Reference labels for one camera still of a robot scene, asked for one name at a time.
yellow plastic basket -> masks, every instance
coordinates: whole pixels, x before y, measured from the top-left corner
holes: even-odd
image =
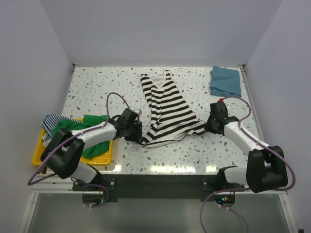
[[[43,147],[43,141],[42,141],[42,136],[45,134],[45,130],[42,129],[41,133],[40,133],[40,137],[39,140],[37,142],[37,146],[35,148],[35,154],[33,156],[33,165],[40,165],[42,162],[40,160],[40,157],[43,153],[43,151],[45,150],[45,148]],[[113,145],[113,141],[110,141],[109,143],[109,150],[107,152],[105,152],[102,155],[96,156],[92,159],[86,159],[84,157],[81,156],[80,162],[85,163],[85,164],[90,164],[92,166],[105,166],[110,164],[111,162],[111,157],[112,157],[112,145]]]

cable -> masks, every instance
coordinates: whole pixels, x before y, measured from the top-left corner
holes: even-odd
[[[260,145],[261,147],[265,148],[267,151],[269,151],[270,153],[274,154],[277,158],[279,158],[283,163],[285,163],[285,165],[287,166],[288,170],[291,172],[292,175],[292,183],[290,186],[285,187],[285,188],[278,188],[276,189],[277,191],[287,191],[290,190],[294,187],[295,183],[296,183],[296,176],[294,173],[293,168],[290,166],[290,164],[278,153],[276,153],[275,151],[271,150],[269,147],[265,146],[264,144],[262,144],[260,141],[258,142],[256,138],[254,138],[252,135],[250,135],[243,127],[241,127],[241,122],[243,120],[245,120],[246,118],[248,118],[251,115],[251,106],[249,105],[249,103],[247,101],[245,101],[244,99],[240,98],[240,97],[234,97],[234,96],[230,96],[230,97],[224,97],[223,100],[228,99],[228,98],[236,98],[239,100],[242,100],[248,107],[248,114],[243,117],[242,119],[239,120],[238,122],[238,126],[241,129],[241,131],[249,138],[251,139],[253,142],[258,143],[258,145]]]
[[[27,182],[27,185],[33,185],[35,183],[38,183],[40,181],[43,181],[47,178],[50,178],[52,176],[55,176],[56,174],[50,174],[50,175],[47,175],[45,177],[42,177],[36,181],[33,181],[33,179],[35,178],[35,176],[40,172],[40,170],[42,169],[42,167],[46,164],[46,162],[60,149],[62,148],[63,145],[65,145],[66,143],[70,142],[71,140],[75,139],[76,137],[80,136],[81,134],[83,133],[87,133],[87,132],[90,132],[90,131],[93,131],[93,130],[98,130],[98,129],[101,129],[103,127],[105,127],[107,124],[108,124],[108,120],[109,120],[109,97],[111,95],[117,95],[119,96],[123,102],[126,104],[126,106],[128,108],[130,108],[130,106],[128,105],[128,103],[126,102],[126,100],[121,96],[119,95],[118,93],[116,92],[110,92],[108,95],[107,95],[107,99],[106,99],[106,111],[107,111],[107,118],[106,118],[106,121],[103,125],[100,125],[100,126],[97,126],[97,127],[94,127],[94,128],[91,128],[91,129],[86,129],[84,130],[82,133],[77,133],[76,135],[73,135],[71,136],[70,138],[66,139],[65,141],[63,141],[62,143],[60,143],[57,147],[55,147],[51,152],[50,154],[42,161],[42,163],[37,167],[37,169],[35,170],[35,172],[31,175],[31,177],[29,178],[28,182]]]
[[[111,119],[116,119],[116,118],[118,118],[118,117],[120,117],[121,115],[115,115],[115,116],[113,116]]]
[[[224,97],[222,99],[220,99],[219,101],[223,101],[225,99],[228,99],[228,98],[236,98],[236,99],[239,99],[239,100],[242,100],[248,107],[248,114],[241,118],[238,122],[238,126],[239,128],[241,129],[241,131],[248,137],[250,138],[253,142],[257,143],[258,145],[260,145],[261,147],[263,147],[264,149],[266,149],[267,151],[269,151],[270,153],[274,154],[277,158],[279,158],[286,166],[287,168],[289,169],[289,171],[291,172],[291,175],[292,175],[292,183],[290,186],[288,187],[285,187],[285,188],[278,188],[276,189],[277,191],[287,191],[287,190],[290,190],[294,187],[295,183],[296,183],[296,176],[295,176],[295,173],[294,173],[294,170],[293,168],[289,165],[289,163],[281,156],[279,155],[278,153],[276,153],[275,151],[271,150],[270,148],[268,148],[267,146],[265,146],[264,144],[262,144],[260,141],[258,142],[256,138],[254,138],[252,135],[250,135],[243,127],[241,127],[241,123],[243,120],[247,119],[250,115],[251,115],[251,106],[250,104],[240,98],[240,97],[234,97],[234,96],[230,96],[230,97]],[[201,223],[201,226],[202,226],[202,229],[205,233],[207,233],[205,227],[204,227],[204,224],[203,224],[203,220],[202,220],[202,212],[203,212],[203,208],[205,206],[205,203],[211,198],[213,197],[214,195],[216,194],[219,194],[219,193],[223,193],[223,192],[236,192],[236,191],[246,191],[246,190],[249,190],[249,188],[233,188],[233,189],[227,189],[227,190],[221,190],[221,191],[217,191],[217,192],[214,192],[212,194],[210,194],[203,202],[202,206],[201,206],[201,210],[200,210],[200,223]],[[246,230],[247,230],[247,233],[249,233],[249,226],[245,220],[245,218],[239,213],[237,212],[236,210],[233,210],[231,208],[226,208],[234,213],[236,213],[238,216],[240,216],[240,218],[244,221],[244,223],[246,224]]]
[[[109,198],[109,192],[108,192],[108,189],[105,186],[99,185],[99,184],[86,183],[86,182],[84,182],[82,180],[77,180],[77,181],[83,183],[86,186],[102,188],[106,192],[106,198],[98,205],[91,205],[91,208],[100,207],[100,206],[104,205],[107,202],[107,200]]]
[[[203,213],[203,208],[204,208],[206,202],[207,202],[211,197],[213,197],[214,195],[219,194],[219,193],[224,193],[224,192],[236,192],[236,191],[246,191],[246,190],[249,190],[249,188],[232,188],[232,189],[226,189],[226,190],[221,190],[221,191],[213,192],[213,193],[210,194],[207,198],[205,198],[204,202],[203,202],[202,205],[201,205],[201,209],[200,209],[200,223],[201,223],[201,227],[202,227],[204,233],[207,233],[207,230],[205,229],[204,224],[203,224],[202,213]],[[243,222],[245,223],[245,225],[246,225],[246,232],[249,233],[249,226],[248,226],[248,224],[247,224],[247,222],[246,222],[246,219],[245,219],[238,211],[233,210],[233,209],[231,209],[231,208],[227,208],[227,207],[222,206],[222,205],[221,205],[221,207],[226,208],[226,209],[228,209],[228,210],[230,210],[230,211],[236,213],[236,214],[243,220]]]

striped shirt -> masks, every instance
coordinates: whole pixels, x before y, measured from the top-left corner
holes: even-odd
[[[146,147],[158,147],[180,141],[186,135],[202,135],[205,123],[198,120],[180,94],[171,72],[140,78],[143,93],[151,110],[151,127],[143,137]]]
[[[46,133],[42,136],[42,141],[43,141],[43,146],[47,147],[48,144],[50,143],[51,139],[52,139],[52,131],[53,129],[56,128],[56,126],[58,125],[58,123],[61,120],[72,120],[74,122],[79,122],[75,119],[72,119],[70,117],[66,117],[66,116],[62,116],[59,114],[49,114],[47,115],[43,122],[41,123],[42,128],[46,131]]]

gray wall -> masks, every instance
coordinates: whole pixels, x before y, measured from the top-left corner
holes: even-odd
[[[296,172],[289,197],[306,232],[311,231],[310,9],[310,0],[284,0],[246,69],[265,140],[283,148]]]
[[[0,228],[14,233],[40,122],[62,109],[71,64],[37,0],[1,0],[0,32]]]
[[[72,63],[246,64],[282,0],[40,0]]]

speckled tabletop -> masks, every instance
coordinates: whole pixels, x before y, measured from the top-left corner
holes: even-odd
[[[165,67],[172,71],[176,82],[190,108],[199,119],[207,121],[209,104],[219,97],[209,94],[211,67]],[[248,100],[240,72],[242,97]],[[83,118],[84,115],[105,115],[105,100],[109,92],[124,96],[132,109],[140,108],[143,133],[150,128],[151,112],[141,89],[141,73],[159,74],[163,67],[76,67],[68,92],[63,115]],[[248,113],[244,103],[236,99],[225,101],[230,116],[242,118]],[[125,104],[117,96],[109,98],[109,114],[121,114]],[[258,136],[251,115],[244,126]],[[158,148],[147,149],[123,138],[114,141],[112,162],[96,167],[102,173],[118,174],[216,174],[225,166],[246,166],[247,157],[229,139],[205,133],[187,136],[182,141]]]

